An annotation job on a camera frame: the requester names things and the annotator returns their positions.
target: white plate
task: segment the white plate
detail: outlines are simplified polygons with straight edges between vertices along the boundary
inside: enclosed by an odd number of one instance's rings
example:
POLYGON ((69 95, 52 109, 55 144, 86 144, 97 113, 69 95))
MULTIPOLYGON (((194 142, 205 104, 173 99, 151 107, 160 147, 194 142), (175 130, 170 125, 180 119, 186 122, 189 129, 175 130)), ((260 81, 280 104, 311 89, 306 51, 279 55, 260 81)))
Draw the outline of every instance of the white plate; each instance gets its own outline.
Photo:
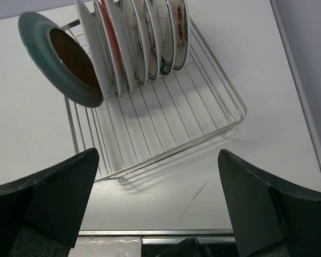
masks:
POLYGON ((120 8, 134 49, 136 77, 139 85, 144 85, 149 75, 150 47, 145 20, 137 6, 138 2, 135 0, 120 0, 120 8))
POLYGON ((152 8, 150 0, 137 0, 140 2, 139 8, 146 22, 146 29, 149 36, 150 55, 149 55, 149 76, 152 80, 156 80, 161 71, 162 61, 162 36, 158 19, 152 8))
POLYGON ((75 0, 75 4, 103 98, 108 101, 114 93, 114 85, 106 50, 99 38, 98 24, 82 0, 75 0))
POLYGON ((162 36, 162 63, 160 72, 168 75, 174 66, 176 57, 176 27, 177 23, 174 19, 172 5, 168 0, 153 0, 153 8, 160 26, 160 34, 162 36))
POLYGON ((112 21, 113 29, 116 34, 118 46, 123 60, 127 82, 129 90, 132 91, 136 84, 134 71, 135 71, 135 59, 133 55, 133 48, 131 40, 128 36, 127 26, 124 21, 121 10, 115 5, 113 0, 103 0, 106 4, 108 14, 112 21))
POLYGON ((171 0, 172 10, 177 20, 177 49, 173 69, 180 70, 187 59, 190 38, 190 15, 187 0, 171 0))
POLYGON ((94 11, 100 34, 106 49, 108 61, 112 71, 113 82, 118 95, 122 91, 123 67, 120 59, 120 51, 111 19, 108 15, 106 4, 94 0, 94 11))

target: metal wire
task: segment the metal wire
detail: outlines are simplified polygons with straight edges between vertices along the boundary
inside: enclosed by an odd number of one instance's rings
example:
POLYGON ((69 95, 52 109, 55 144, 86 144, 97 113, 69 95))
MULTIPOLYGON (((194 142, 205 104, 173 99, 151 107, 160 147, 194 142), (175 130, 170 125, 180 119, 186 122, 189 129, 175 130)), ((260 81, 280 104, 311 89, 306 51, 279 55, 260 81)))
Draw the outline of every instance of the metal wire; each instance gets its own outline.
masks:
MULTIPOLYGON (((83 33, 74 35, 70 30, 76 26, 80 26, 78 21, 62 29, 79 43, 81 37, 84 39, 83 33)), ((91 109, 94 126, 87 108, 75 103, 74 108, 69 108, 66 104, 75 149, 78 141, 87 149, 91 144, 96 146, 94 135, 98 139, 104 165, 96 181, 118 178, 153 165, 224 135, 244 120, 244 102, 193 22, 191 33, 189 60, 183 71, 156 82, 148 81, 143 89, 135 87, 132 93, 123 90, 122 95, 128 97, 112 95, 115 99, 111 101, 117 104, 106 102, 91 109)))

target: tabletop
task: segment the tabletop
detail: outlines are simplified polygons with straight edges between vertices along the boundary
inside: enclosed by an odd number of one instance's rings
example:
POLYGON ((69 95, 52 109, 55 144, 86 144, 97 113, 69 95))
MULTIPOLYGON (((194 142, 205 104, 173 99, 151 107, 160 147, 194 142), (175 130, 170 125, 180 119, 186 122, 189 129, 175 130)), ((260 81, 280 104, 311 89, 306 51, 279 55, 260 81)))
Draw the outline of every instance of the tabletop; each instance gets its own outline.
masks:
MULTIPOLYGON (((230 229, 217 156, 321 191, 321 175, 270 2, 188 0, 193 20, 245 101, 245 121, 124 179, 95 183, 83 230, 230 229)), ((92 2, 87 4, 91 9, 92 2)), ((60 26, 74 6, 41 12, 60 26)), ((74 155, 64 97, 21 43, 18 17, 0 20, 0 184, 74 155)))

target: metal dish rack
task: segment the metal dish rack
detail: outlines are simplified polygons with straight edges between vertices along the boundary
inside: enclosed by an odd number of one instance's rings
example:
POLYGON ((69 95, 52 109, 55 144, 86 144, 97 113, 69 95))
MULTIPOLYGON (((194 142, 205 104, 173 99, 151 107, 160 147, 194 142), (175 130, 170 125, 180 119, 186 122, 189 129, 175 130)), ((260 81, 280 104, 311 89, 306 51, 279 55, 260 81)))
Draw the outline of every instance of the metal dish rack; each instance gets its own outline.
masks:
MULTIPOLYGON (((112 95, 90 109, 65 97, 76 153, 98 148, 96 182, 119 178, 226 134, 247 108, 191 20, 189 58, 180 71, 112 95)), ((88 52, 79 20, 62 29, 88 52)))

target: dish rack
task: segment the dish rack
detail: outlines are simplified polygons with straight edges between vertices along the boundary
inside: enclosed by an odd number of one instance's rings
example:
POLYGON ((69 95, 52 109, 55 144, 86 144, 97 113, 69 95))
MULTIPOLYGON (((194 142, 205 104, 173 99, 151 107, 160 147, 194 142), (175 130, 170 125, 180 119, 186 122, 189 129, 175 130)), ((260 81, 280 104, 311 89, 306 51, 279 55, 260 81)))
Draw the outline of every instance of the dish rack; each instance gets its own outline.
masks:
MULTIPOLYGON (((180 71, 131 93, 112 95, 95 109, 65 97, 75 152, 96 147, 100 153, 96 182, 165 160, 226 134, 244 120, 243 100, 190 22, 189 55, 180 71)), ((89 54, 79 20, 62 30, 89 54)))

